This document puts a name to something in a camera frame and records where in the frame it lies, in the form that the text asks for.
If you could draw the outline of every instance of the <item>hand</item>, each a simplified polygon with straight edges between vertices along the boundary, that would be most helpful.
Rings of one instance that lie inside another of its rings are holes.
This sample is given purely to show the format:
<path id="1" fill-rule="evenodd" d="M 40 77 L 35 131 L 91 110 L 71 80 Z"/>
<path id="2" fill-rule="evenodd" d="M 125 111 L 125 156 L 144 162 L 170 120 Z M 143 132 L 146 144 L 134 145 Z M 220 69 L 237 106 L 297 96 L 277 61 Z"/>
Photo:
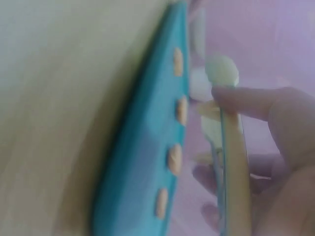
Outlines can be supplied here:
<path id="1" fill-rule="evenodd" d="M 315 98 L 294 88 L 215 87 L 212 95 L 227 111 L 267 121 L 283 157 L 249 155 L 251 173 L 264 177 L 251 177 L 258 193 L 252 203 L 253 235 L 315 235 Z M 194 170 L 208 189 L 203 177 L 209 174 L 209 169 Z"/>

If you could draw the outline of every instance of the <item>finger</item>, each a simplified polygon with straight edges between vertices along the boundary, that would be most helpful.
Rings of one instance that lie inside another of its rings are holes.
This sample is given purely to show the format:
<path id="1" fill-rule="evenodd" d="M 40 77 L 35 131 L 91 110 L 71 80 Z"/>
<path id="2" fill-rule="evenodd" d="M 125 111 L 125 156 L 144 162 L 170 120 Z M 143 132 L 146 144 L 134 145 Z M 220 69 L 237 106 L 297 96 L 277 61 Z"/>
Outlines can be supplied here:
<path id="1" fill-rule="evenodd" d="M 256 176 L 271 177 L 276 159 L 282 159 L 278 154 L 249 154 L 250 173 Z"/>
<path id="2" fill-rule="evenodd" d="M 272 184 L 271 179 L 250 176 L 250 185 L 252 194 L 260 194 L 268 189 Z"/>
<path id="3" fill-rule="evenodd" d="M 217 183 L 212 166 L 196 166 L 192 171 L 192 175 L 205 189 L 216 194 Z"/>
<path id="4" fill-rule="evenodd" d="M 219 232 L 219 222 L 220 215 L 219 210 L 216 206 L 212 204 L 203 205 L 201 208 L 201 214 L 206 221 L 206 223 L 213 229 L 215 232 Z"/>
<path id="5" fill-rule="evenodd" d="M 315 165 L 315 98 L 294 88 L 213 87 L 224 109 L 268 121 L 270 132 L 291 170 Z"/>
<path id="6" fill-rule="evenodd" d="M 314 235 L 314 167 L 295 172 L 258 221 L 257 236 Z"/>
<path id="7" fill-rule="evenodd" d="M 212 96 L 227 111 L 267 121 L 270 108 L 279 96 L 279 90 L 214 86 Z"/>

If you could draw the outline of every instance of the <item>pink background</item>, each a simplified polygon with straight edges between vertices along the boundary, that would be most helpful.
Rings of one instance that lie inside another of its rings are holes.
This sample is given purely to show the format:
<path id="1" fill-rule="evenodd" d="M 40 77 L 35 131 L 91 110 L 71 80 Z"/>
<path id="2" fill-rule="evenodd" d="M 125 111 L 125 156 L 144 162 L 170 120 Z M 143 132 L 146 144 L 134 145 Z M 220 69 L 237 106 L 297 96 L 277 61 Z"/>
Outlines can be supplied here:
<path id="1" fill-rule="evenodd" d="M 207 55 L 220 52 L 231 57 L 239 68 L 241 86 L 293 86 L 314 93 L 315 1 L 211 0 L 205 7 Z M 192 55 L 192 65 L 200 64 Z M 248 153 L 278 152 L 266 123 L 243 118 L 243 124 Z M 216 235 L 201 214 L 202 207 L 216 198 L 192 176 L 192 158 L 208 150 L 195 102 L 191 102 L 170 236 Z"/>

